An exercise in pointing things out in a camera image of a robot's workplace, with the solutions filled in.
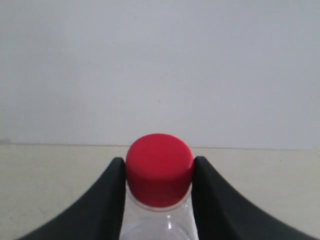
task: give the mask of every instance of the white backdrop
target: white backdrop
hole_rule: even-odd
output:
[[[320,1],[1,0],[0,138],[320,147]]]

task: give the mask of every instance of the table surface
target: table surface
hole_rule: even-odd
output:
[[[0,145],[0,240],[12,240],[76,201],[127,146]],[[315,150],[192,148],[238,191],[283,222],[320,238]]]

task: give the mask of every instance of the plastic bottle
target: plastic bottle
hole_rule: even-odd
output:
[[[192,202],[193,155],[168,134],[139,138],[126,156],[120,240],[198,240]]]

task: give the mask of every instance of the beige surface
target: beige surface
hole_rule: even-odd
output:
[[[21,236],[68,207],[127,147],[0,145],[0,240]],[[316,151],[193,148],[243,195],[320,237]]]

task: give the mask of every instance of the red bottle cap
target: red bottle cap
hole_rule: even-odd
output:
[[[125,165],[132,195],[150,207],[165,208],[180,202],[188,192],[194,158],[182,140],[156,133],[131,145]]]

